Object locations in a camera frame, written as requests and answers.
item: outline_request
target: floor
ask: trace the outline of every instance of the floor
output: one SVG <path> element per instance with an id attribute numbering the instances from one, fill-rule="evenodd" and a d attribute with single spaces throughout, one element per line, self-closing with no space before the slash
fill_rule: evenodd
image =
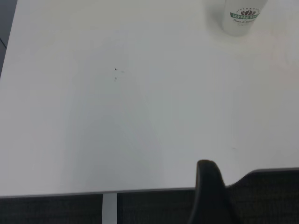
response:
<path id="1" fill-rule="evenodd" d="M 299 170 L 251 173 L 227 189 L 244 224 L 299 223 Z M 0 198 L 0 224 L 187 224 L 193 201 L 194 190 Z"/>

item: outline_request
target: table surface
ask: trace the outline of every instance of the table surface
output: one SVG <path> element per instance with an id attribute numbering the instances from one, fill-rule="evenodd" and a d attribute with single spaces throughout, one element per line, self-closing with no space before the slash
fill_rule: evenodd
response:
<path id="1" fill-rule="evenodd" d="M 220 0 L 19 0 L 0 80 L 0 196 L 233 184 L 299 167 L 299 2 L 246 37 Z"/>

